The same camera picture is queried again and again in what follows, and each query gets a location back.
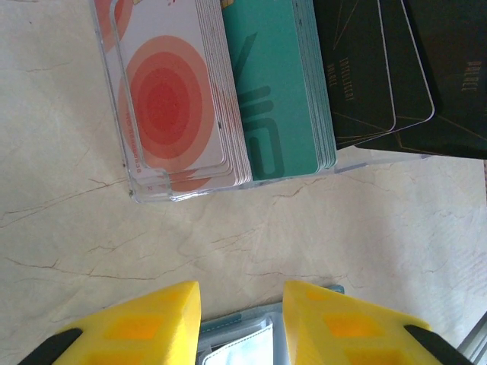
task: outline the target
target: card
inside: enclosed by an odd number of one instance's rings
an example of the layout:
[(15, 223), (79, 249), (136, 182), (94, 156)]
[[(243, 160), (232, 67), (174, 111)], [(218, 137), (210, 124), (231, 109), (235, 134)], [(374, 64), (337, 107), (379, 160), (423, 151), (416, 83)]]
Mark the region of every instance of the card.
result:
[[(111, 20), (119, 33), (114, 10)], [(196, 2), (133, 5), (115, 48), (125, 88), (119, 114), (136, 121), (147, 166), (175, 173), (224, 163)]]
[(487, 159), (487, 8), (475, 0), (408, 0), (436, 111), (361, 148)]
[(393, 130), (380, 2), (314, 0), (314, 7), (337, 141)]
[[(380, 3), (390, 78), (392, 82), (396, 125), (394, 131), (428, 121), (434, 104), (403, 0)], [(362, 138), (340, 138), (343, 148), (383, 134)]]
[(223, 17), (253, 179), (317, 172), (293, 1), (228, 3)]

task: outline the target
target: yellow plastic object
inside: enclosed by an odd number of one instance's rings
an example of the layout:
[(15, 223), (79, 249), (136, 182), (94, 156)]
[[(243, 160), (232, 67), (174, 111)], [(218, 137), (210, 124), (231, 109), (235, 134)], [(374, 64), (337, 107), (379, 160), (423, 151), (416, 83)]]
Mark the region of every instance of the yellow plastic object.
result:
[(63, 328), (83, 333), (54, 365), (194, 364), (200, 322), (198, 282), (180, 283)]
[(441, 365), (405, 329), (420, 319), (302, 281), (284, 286), (292, 365)]

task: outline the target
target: card with red circles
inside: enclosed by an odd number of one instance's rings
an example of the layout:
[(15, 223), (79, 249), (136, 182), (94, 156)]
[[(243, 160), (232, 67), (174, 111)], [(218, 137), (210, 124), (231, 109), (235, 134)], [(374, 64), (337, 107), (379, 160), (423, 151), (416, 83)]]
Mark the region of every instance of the card with red circles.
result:
[(248, 181), (219, 1), (93, 4), (131, 177), (180, 194)]

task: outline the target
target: card stack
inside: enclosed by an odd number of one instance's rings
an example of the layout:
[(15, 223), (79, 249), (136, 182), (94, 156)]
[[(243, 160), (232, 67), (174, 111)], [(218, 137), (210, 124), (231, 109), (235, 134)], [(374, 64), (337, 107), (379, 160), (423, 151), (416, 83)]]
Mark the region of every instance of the card stack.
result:
[(312, 0), (92, 4), (139, 200), (336, 163)]
[(222, 1), (253, 180), (336, 163), (311, 0)]
[(487, 158), (487, 7), (314, 0), (338, 149)]
[(131, 180), (172, 198), (251, 179), (218, 0), (94, 0)]

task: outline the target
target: white marble countertop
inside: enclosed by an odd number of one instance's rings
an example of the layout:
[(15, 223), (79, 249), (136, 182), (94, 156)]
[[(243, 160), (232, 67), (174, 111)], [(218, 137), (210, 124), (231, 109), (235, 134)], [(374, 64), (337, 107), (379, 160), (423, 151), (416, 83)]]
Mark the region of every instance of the white marble countertop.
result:
[(87, 2), (0, 3), (0, 363), (178, 281), (203, 316), (300, 278), (430, 322), (458, 345), (487, 304), (482, 161), (433, 157), (137, 205)]

